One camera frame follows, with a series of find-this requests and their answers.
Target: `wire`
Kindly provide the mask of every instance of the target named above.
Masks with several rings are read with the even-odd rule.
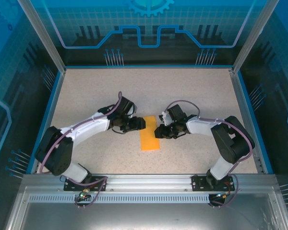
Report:
[[[239,163],[241,163],[242,161],[245,161],[246,159],[248,159],[249,157],[252,156],[252,144],[251,144],[250,140],[247,138],[247,136],[246,136],[240,129],[238,129],[238,128],[235,127],[233,124],[231,124],[231,123],[229,123],[229,122],[227,122],[227,121],[224,121],[224,120],[220,120],[220,119],[210,119],[210,118],[201,118],[201,117],[200,117],[201,110],[200,110],[200,108],[199,108],[196,104],[194,104],[193,102],[190,102],[190,101],[187,101],[187,100],[176,100],[176,101],[173,101],[173,102],[171,102],[171,103],[166,107],[166,109],[164,110],[164,112],[166,112],[166,110],[167,110],[172,104],[178,103],[178,102],[186,102],[186,103],[189,103],[189,104],[194,105],[194,106],[197,108],[197,110],[198,110],[197,116],[198,116],[199,120],[206,121],[206,122],[220,122],[220,123],[223,123],[223,124],[225,124],[225,125],[228,125],[228,126],[231,127],[232,129],[236,130],[236,131],[245,139],[245,141],[247,142],[247,144],[248,144],[248,146],[249,146],[249,150],[250,150],[250,151],[249,151],[249,153],[248,153],[244,158],[239,159],[239,160],[234,164],[234,166],[230,169],[229,173],[231,173],[231,172],[239,165]]]
[[[236,196],[237,196],[237,194],[238,194],[238,190],[239,190],[238,177],[237,177],[235,174],[228,174],[228,175],[232,175],[232,176],[235,177],[235,179],[236,179],[236,191],[235,191],[235,193],[234,193],[234,196],[233,196],[227,203],[225,203],[225,204],[222,204],[222,203],[217,202],[217,201],[212,201],[212,203],[219,204],[220,207],[226,207],[226,206],[228,206],[228,205],[236,198]]]
[[[171,105],[173,105],[174,103],[178,103],[178,102],[186,102],[186,103],[189,103],[189,104],[195,106],[195,108],[196,108],[197,111],[198,111],[198,112],[197,112],[197,116],[198,116],[198,117],[200,116],[200,113],[201,113],[200,108],[199,108],[196,104],[194,104],[193,102],[190,102],[190,101],[187,101],[187,100],[176,100],[176,101],[171,102],[171,103],[166,107],[166,109],[164,110],[164,112],[166,112],[167,109],[168,109]]]
[[[118,132],[118,131],[115,131],[112,127],[112,131],[115,132],[115,133],[118,133],[118,134],[126,134],[126,133],[121,133],[121,132]]]
[[[103,177],[103,178],[105,178],[105,179],[103,180],[103,183],[102,183],[101,187],[99,188],[96,196],[94,197],[94,199],[93,199],[89,204],[84,205],[84,208],[91,206],[91,205],[97,200],[97,197],[99,196],[99,194],[100,194],[103,186],[106,184],[106,181],[107,181],[107,177]],[[79,199],[79,196],[75,199],[75,205],[77,205],[77,206],[79,206],[79,205],[78,205],[78,199]]]
[[[220,203],[220,202],[217,202],[217,201],[212,201],[212,202],[215,203],[215,204],[217,204],[217,205],[220,205],[220,207],[223,206],[222,203]],[[243,216],[253,227],[255,227],[255,228],[257,229],[257,226],[256,226],[249,218],[247,218],[243,213],[241,213],[239,210],[236,210],[235,208],[230,207],[230,206],[228,206],[227,208],[230,208],[231,210],[233,210],[233,211],[235,211],[235,212],[238,212],[238,213],[239,213],[241,216]]]
[[[122,98],[122,93],[121,93],[121,91],[119,91],[118,97],[119,97],[119,100],[116,102],[114,108],[112,108],[108,113],[106,113],[106,114],[104,114],[104,115],[101,115],[101,116],[93,117],[93,118],[91,117],[91,118],[89,118],[89,119],[87,119],[87,120],[85,120],[85,121],[82,121],[82,122],[76,124],[74,127],[72,127],[71,129],[69,129],[68,131],[66,131],[62,136],[60,136],[60,137],[53,143],[53,145],[51,146],[51,148],[50,148],[49,151],[47,152],[47,154],[46,154],[46,156],[45,156],[45,158],[44,158],[44,160],[43,160],[43,162],[42,162],[42,164],[41,164],[41,167],[40,167],[40,169],[39,169],[39,173],[43,173],[43,168],[44,168],[44,166],[45,166],[46,161],[48,160],[49,155],[52,153],[52,151],[54,150],[54,148],[61,142],[61,140],[63,140],[64,137],[66,137],[69,133],[71,133],[71,132],[72,132],[73,130],[75,130],[77,127],[79,127],[79,126],[81,126],[81,125],[83,125],[83,124],[85,124],[85,123],[88,123],[88,122],[93,121],[93,120],[98,120],[98,119],[101,119],[101,118],[103,118],[103,117],[106,117],[106,116],[112,114],[112,113],[118,108],[118,106],[119,106],[119,104],[120,104],[120,102],[121,102],[121,98]]]
[[[246,159],[248,159],[249,157],[252,156],[253,151],[252,151],[252,144],[251,144],[250,140],[247,138],[247,136],[240,129],[235,127],[233,124],[231,124],[231,123],[229,123],[227,121],[220,120],[220,119],[210,119],[210,118],[201,118],[201,117],[199,117],[199,120],[206,121],[206,122],[220,122],[220,123],[223,123],[223,124],[231,127],[232,129],[236,130],[245,139],[246,143],[248,144],[250,152],[244,158],[239,159],[234,164],[234,166],[229,170],[229,173],[231,173],[242,161],[245,161]]]
[[[61,182],[65,182],[65,181],[62,181],[61,178],[62,178],[62,176],[60,176],[60,181],[61,181]]]

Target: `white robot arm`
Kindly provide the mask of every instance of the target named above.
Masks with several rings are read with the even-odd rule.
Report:
[[[133,116],[135,113],[135,104],[121,97],[118,106],[101,108],[93,116],[78,124],[61,129],[50,127],[39,144],[35,158],[43,162],[55,176],[63,175],[77,183],[90,182],[89,171],[80,164],[72,162],[73,149],[91,136],[113,127],[120,127],[122,134],[144,129],[145,120]]]
[[[176,139],[186,134],[214,137],[221,156],[206,174],[206,180],[211,187],[226,177],[255,147],[253,139],[234,116],[224,120],[204,119],[197,115],[187,116],[179,105],[175,105],[162,112],[159,118],[163,124],[155,130],[156,138]]]

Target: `speckled work surface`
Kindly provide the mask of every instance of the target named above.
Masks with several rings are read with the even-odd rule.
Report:
[[[137,116],[158,116],[170,102],[186,99],[200,107],[201,117],[234,115],[242,121],[227,69],[69,69],[52,125],[67,127],[90,117],[114,104],[119,91],[137,105]],[[189,104],[181,108],[187,115],[197,113]],[[138,131],[119,135],[108,130],[78,145],[72,159],[92,173],[178,174],[206,173],[218,157],[209,136],[161,139],[160,150],[143,152]],[[234,172],[257,173],[253,157]]]

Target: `metal plate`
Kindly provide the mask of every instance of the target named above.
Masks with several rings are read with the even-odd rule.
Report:
[[[103,176],[95,176],[95,177],[92,177],[92,182],[95,181],[95,180],[99,180],[103,178]],[[97,192],[101,185],[103,184],[103,181],[95,184],[93,187],[90,188],[90,191],[92,192]],[[86,188],[87,186],[80,186],[80,185],[77,185],[77,184],[74,184],[73,182],[69,181],[69,180],[65,180],[65,184],[64,184],[64,191],[71,191],[71,192],[80,192],[82,191],[84,188]],[[106,185],[103,186],[103,188],[101,189],[101,191],[105,191],[106,190]]]
[[[210,191],[218,191],[218,192],[226,192],[228,191],[228,186],[225,185],[226,182],[230,184],[229,188],[231,191],[235,191],[234,181],[231,176],[226,176],[218,185],[212,189],[211,186],[206,181],[206,176],[194,175],[191,177],[192,181],[192,191],[194,192],[210,192]]]

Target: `enclosure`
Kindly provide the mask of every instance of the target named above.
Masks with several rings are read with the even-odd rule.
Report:
[[[220,155],[204,135],[154,151],[139,131],[84,141],[72,160],[108,177],[85,210],[66,181],[40,174],[46,129],[119,91],[157,125],[179,99],[237,117],[255,148],[233,171],[233,202],[212,208],[213,193],[192,189]],[[288,0],[0,0],[0,230],[60,228],[288,230]]]

